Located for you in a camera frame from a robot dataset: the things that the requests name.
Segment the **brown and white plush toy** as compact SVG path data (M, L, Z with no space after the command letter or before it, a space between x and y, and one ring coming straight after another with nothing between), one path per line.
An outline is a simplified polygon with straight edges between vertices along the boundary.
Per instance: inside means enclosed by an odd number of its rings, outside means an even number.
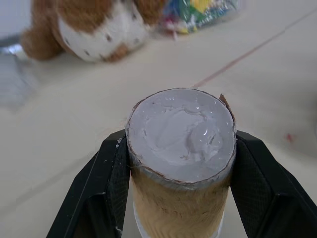
M117 61L141 47L167 0L32 0L31 25L20 37L26 56L63 52L83 61Z

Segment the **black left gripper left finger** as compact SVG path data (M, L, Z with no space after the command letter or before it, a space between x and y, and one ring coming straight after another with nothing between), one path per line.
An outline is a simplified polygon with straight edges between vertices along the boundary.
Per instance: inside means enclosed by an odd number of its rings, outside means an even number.
M120 130L77 174L46 238L121 238L129 180L127 141Z

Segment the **brown paper cup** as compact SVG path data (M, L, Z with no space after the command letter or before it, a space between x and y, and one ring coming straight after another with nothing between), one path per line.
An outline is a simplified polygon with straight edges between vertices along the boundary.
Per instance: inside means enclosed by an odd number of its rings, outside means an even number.
M224 96L174 88L132 109L126 127L142 238L218 238L236 158Z

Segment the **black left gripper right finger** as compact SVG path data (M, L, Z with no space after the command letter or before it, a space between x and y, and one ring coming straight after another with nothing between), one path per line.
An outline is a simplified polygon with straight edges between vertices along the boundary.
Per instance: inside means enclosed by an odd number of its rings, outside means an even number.
M317 238L317 205L258 138L238 131L231 191L248 238Z

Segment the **clear bag of colourful items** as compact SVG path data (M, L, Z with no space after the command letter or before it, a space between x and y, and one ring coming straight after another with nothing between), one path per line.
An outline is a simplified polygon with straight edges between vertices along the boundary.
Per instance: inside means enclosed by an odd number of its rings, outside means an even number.
M243 0L169 0L160 27L176 38L227 20L242 8Z

